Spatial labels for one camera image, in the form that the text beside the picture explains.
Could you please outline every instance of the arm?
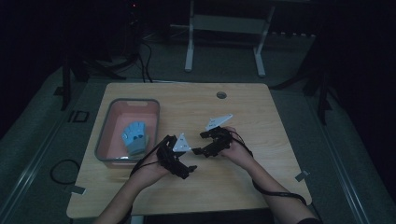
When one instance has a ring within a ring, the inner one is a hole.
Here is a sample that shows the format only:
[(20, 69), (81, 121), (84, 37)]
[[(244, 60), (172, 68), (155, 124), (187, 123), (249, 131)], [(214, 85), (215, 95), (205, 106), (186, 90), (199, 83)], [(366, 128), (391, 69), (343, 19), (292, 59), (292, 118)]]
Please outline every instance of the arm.
[[(238, 138), (234, 128), (228, 127), (227, 129), (233, 132), (234, 138)], [(239, 143), (232, 141), (231, 147), (222, 150), (220, 155), (227, 157), (230, 161), (245, 169), (260, 188), (272, 192), (288, 192), (271, 177)], [(264, 194), (262, 196), (274, 215), (283, 224), (295, 224), (309, 217), (316, 218), (311, 211), (297, 199), (268, 196)]]
[(120, 222), (131, 208), (140, 191), (151, 186), (169, 173), (159, 163), (145, 166), (145, 164), (156, 161), (158, 161), (156, 153), (152, 153), (146, 158), (140, 166), (141, 168), (125, 182), (106, 209), (94, 221), (95, 224)]

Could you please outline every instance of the black cable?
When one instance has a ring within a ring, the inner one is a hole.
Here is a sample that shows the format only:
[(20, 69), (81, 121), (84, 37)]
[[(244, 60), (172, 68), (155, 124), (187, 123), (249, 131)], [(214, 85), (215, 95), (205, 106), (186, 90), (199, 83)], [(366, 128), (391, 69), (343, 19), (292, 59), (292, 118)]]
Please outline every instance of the black cable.
[(140, 168), (144, 167), (144, 166), (148, 166), (148, 165), (151, 165), (151, 164), (154, 164), (154, 163), (157, 163), (157, 162), (160, 162), (160, 161), (154, 161), (154, 162), (150, 162), (150, 163), (141, 165), (141, 166), (139, 166), (139, 168), (137, 168), (137, 169), (135, 170), (135, 172), (136, 172), (137, 170), (139, 170)]
[(144, 42), (142, 42), (142, 44), (143, 44), (144, 46), (146, 46), (146, 47), (148, 48), (148, 50), (149, 50), (148, 60), (147, 60), (147, 62), (146, 62), (146, 76), (148, 77), (149, 82), (152, 83), (152, 79), (151, 79), (151, 77), (150, 77), (150, 75), (149, 75), (149, 61), (150, 61), (150, 59), (151, 59), (151, 52), (152, 52), (152, 50), (151, 50), (151, 47), (150, 47), (148, 44), (146, 44), (146, 43), (144, 43)]
[[(239, 145), (241, 145), (244, 149), (247, 150), (247, 152), (253, 157), (253, 153), (248, 149), (248, 147), (245, 145), (244, 140), (242, 139), (242, 137), (238, 134), (235, 133), (236, 135), (238, 135), (238, 137), (240, 138), (240, 140), (236, 139), (233, 137), (233, 140), (235, 142), (237, 142)], [(300, 200), (303, 204), (306, 205), (306, 200), (304, 199), (303, 196), (299, 195), (299, 194), (295, 194), (295, 193), (289, 193), (289, 192), (271, 192), (271, 191), (267, 191), (265, 189), (260, 188), (260, 186), (254, 182), (254, 180), (251, 180), (253, 183), (253, 187), (260, 192), (261, 194), (265, 194), (265, 195), (269, 195), (269, 196), (278, 196), (278, 197), (288, 197), (288, 198), (295, 198)]]
[(67, 162), (67, 161), (70, 161), (70, 162), (74, 163), (74, 164), (77, 166), (78, 171), (79, 171), (79, 164), (78, 164), (78, 162), (76, 162), (76, 161), (73, 161), (73, 160), (70, 160), (70, 159), (58, 161), (58, 163), (56, 163), (54, 166), (52, 166), (52, 168), (51, 168), (50, 171), (49, 171), (49, 176), (50, 176), (50, 178), (51, 178), (51, 180), (52, 180), (53, 182), (58, 183), (58, 184), (61, 184), (61, 185), (71, 185), (71, 184), (75, 184), (75, 183), (76, 183), (76, 180), (75, 180), (75, 181), (70, 181), (70, 182), (63, 182), (63, 181), (57, 180), (57, 179), (55, 178), (54, 174), (53, 174), (54, 171), (55, 171), (55, 169), (56, 169), (60, 164), (62, 164), (62, 163), (64, 163), (64, 162)]
[(145, 68), (145, 65), (143, 64), (142, 56), (140, 54), (139, 54), (139, 61), (140, 61), (140, 64), (142, 65), (142, 79), (143, 79), (143, 82), (146, 82), (146, 79), (145, 79), (146, 68)]

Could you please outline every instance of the table leg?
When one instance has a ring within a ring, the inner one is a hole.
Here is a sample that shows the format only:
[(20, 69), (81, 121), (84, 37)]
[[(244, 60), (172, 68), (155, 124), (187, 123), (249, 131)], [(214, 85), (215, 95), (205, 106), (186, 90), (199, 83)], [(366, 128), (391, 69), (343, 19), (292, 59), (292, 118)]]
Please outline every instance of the table leg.
[(186, 65), (184, 70), (190, 72), (192, 70), (192, 59), (194, 56), (194, 1), (190, 1), (190, 26), (189, 26), (189, 45), (187, 46)]
[(259, 45), (253, 48), (254, 59), (256, 60), (257, 72), (259, 77), (265, 76), (264, 65), (262, 64), (262, 47), (264, 45), (265, 38), (268, 35), (268, 29), (270, 28), (271, 19), (274, 16), (275, 7), (271, 7), (270, 12), (268, 13), (267, 20), (262, 26), (262, 36), (259, 42)]

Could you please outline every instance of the blue object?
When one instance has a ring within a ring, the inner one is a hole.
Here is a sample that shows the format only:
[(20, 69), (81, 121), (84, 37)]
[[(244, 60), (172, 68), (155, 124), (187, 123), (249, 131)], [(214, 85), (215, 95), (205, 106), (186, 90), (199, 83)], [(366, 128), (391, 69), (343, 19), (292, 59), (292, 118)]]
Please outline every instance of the blue object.
[(146, 149), (146, 124), (134, 121), (122, 133), (122, 140), (130, 155), (139, 154)]

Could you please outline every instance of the sleeve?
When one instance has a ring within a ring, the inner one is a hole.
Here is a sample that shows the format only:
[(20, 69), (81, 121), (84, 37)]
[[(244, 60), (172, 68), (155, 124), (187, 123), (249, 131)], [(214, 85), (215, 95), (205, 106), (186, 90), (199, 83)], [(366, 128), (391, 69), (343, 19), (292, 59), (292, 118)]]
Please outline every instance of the sleeve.
[(322, 222), (317, 220), (316, 218), (309, 217), (309, 218), (301, 220), (297, 224), (322, 224)]

